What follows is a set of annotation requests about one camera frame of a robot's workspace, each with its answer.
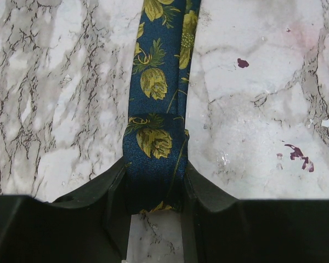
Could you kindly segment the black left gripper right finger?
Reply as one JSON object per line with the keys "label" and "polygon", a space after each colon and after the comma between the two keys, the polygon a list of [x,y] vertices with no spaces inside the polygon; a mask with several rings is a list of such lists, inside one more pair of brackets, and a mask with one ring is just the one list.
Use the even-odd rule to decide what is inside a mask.
{"label": "black left gripper right finger", "polygon": [[329,262],[329,200],[237,199],[189,165],[185,262]]}

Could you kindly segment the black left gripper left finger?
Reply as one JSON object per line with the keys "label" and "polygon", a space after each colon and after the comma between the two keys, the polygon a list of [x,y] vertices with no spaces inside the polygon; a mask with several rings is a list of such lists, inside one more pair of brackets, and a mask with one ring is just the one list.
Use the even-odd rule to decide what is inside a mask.
{"label": "black left gripper left finger", "polygon": [[0,196],[0,262],[121,262],[131,216],[125,163],[53,202]]}

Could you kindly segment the navy tie with yellow flowers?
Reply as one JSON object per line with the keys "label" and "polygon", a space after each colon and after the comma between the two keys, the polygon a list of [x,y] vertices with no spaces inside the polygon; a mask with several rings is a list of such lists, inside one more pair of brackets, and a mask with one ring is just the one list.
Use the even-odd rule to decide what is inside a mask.
{"label": "navy tie with yellow flowers", "polygon": [[185,127],[200,1],[144,1],[123,137],[131,214],[181,209],[188,166]]}

